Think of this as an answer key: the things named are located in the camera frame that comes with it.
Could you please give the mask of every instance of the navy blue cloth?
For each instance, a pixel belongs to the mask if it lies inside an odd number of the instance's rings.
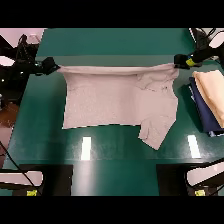
[[[200,92],[198,91],[195,79],[193,77],[189,78],[192,91],[194,94],[195,103],[197,105],[198,113],[203,126],[204,132],[209,131],[224,131],[224,128],[221,128],[212,111],[209,109],[205,101],[203,100]]]

